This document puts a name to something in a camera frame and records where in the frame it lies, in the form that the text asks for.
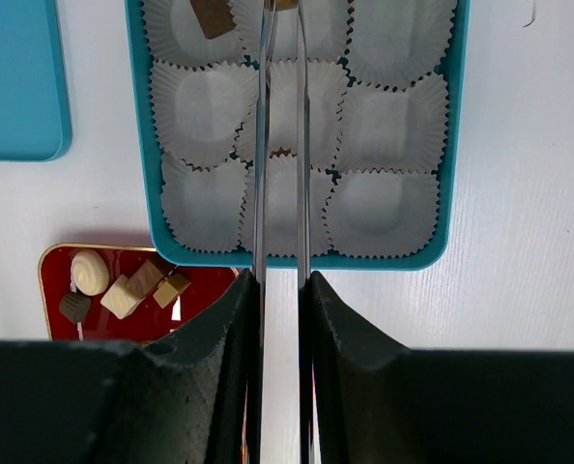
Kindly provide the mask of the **golden fluted chocolate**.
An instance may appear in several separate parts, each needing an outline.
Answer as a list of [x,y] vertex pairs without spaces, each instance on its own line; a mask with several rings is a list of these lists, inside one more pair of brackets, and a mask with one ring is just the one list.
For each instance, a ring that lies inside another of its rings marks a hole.
[[278,12],[295,9],[298,6],[298,0],[270,0],[270,8]]

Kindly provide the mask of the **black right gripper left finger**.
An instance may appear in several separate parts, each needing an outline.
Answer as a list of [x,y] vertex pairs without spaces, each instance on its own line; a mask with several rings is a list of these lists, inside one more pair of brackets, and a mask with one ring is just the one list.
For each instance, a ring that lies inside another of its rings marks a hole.
[[144,347],[0,340],[0,463],[240,462],[256,290]]

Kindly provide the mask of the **metal tongs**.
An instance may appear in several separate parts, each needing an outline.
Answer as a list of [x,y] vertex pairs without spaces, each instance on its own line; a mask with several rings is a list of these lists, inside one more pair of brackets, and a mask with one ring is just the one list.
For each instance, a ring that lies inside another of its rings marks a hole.
[[[311,322],[307,312],[308,287],[311,276],[310,251],[310,145],[309,96],[307,50],[304,33],[302,1],[298,1],[297,37],[297,267],[298,267],[298,330],[299,330],[299,430],[300,462],[313,463],[314,453],[314,401],[313,356]],[[274,49],[274,16],[276,9],[264,3],[262,16],[258,100],[256,108],[256,139],[254,158],[254,219],[252,245],[252,274],[256,281],[257,322],[255,344],[248,377],[246,405],[247,463],[261,461],[261,426],[263,397],[263,368],[265,344],[265,312],[267,281],[267,210],[269,168],[269,133],[271,75],[270,64]]]

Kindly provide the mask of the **dark house-shaped chocolate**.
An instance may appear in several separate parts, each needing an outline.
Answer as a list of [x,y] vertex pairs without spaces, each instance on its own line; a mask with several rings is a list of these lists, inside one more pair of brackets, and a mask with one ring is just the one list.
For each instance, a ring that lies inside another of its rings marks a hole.
[[235,29],[227,0],[190,0],[189,3],[206,39],[216,39]]

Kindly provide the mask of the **brown square chocolate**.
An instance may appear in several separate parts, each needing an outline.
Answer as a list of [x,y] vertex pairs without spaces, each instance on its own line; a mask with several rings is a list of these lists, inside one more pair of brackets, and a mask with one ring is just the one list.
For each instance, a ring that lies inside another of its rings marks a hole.
[[127,289],[135,297],[144,299],[171,269],[171,265],[166,262],[148,259],[129,279]]

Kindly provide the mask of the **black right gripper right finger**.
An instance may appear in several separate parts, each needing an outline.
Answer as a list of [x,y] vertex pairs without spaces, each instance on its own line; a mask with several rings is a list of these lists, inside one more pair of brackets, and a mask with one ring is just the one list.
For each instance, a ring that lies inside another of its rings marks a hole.
[[574,352],[407,347],[313,273],[325,463],[574,463]]

